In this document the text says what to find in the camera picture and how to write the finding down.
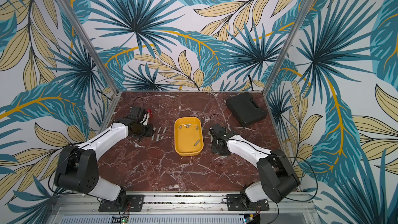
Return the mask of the yellow plastic storage tray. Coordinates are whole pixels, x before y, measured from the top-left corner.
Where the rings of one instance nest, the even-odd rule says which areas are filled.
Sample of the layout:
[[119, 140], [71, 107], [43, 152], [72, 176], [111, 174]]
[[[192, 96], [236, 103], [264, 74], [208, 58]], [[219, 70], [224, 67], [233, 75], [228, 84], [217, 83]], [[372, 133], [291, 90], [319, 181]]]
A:
[[[197, 124], [199, 129], [196, 130], [194, 127], [178, 128], [180, 125], [189, 123]], [[200, 140], [200, 143], [197, 146], [194, 146], [197, 140]], [[174, 147], [175, 151], [182, 157], [196, 156], [201, 153], [204, 148], [204, 140], [201, 121], [199, 118], [182, 117], [175, 121]]]

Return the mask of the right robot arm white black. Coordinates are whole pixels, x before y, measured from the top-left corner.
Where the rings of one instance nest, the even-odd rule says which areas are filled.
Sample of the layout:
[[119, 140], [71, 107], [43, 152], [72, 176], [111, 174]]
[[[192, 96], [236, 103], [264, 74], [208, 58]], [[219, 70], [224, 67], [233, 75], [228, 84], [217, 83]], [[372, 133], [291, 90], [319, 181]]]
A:
[[211, 126], [209, 131], [212, 153], [238, 155], [258, 170], [260, 180], [244, 187], [241, 192], [246, 202], [271, 200], [279, 203], [299, 186], [299, 178], [281, 149], [261, 148], [219, 124]]

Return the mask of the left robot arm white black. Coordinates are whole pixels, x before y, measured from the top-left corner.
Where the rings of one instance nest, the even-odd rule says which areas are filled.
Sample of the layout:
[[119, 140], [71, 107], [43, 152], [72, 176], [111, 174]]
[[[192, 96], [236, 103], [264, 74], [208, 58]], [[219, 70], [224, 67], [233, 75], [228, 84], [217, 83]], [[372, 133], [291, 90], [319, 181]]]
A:
[[111, 124], [94, 138], [65, 146], [59, 156], [54, 175], [54, 185], [107, 201], [123, 200], [122, 187], [99, 175], [98, 161], [112, 147], [128, 138], [150, 138], [154, 135], [149, 123], [152, 111], [142, 107], [130, 107], [129, 114]]

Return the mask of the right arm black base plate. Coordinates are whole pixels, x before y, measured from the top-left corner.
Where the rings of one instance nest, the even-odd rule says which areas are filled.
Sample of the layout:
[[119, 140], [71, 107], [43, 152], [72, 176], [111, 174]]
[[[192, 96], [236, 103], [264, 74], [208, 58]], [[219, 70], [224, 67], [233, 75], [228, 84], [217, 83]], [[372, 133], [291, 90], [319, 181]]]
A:
[[269, 211], [267, 200], [251, 202], [244, 194], [227, 194], [228, 211]]

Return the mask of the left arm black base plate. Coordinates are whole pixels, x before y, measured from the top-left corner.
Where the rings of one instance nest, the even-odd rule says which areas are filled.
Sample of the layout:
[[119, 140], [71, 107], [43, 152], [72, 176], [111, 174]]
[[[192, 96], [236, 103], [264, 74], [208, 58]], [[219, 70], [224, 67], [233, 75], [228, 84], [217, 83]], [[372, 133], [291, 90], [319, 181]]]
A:
[[115, 201], [102, 200], [99, 212], [140, 212], [144, 203], [144, 195], [125, 195]]

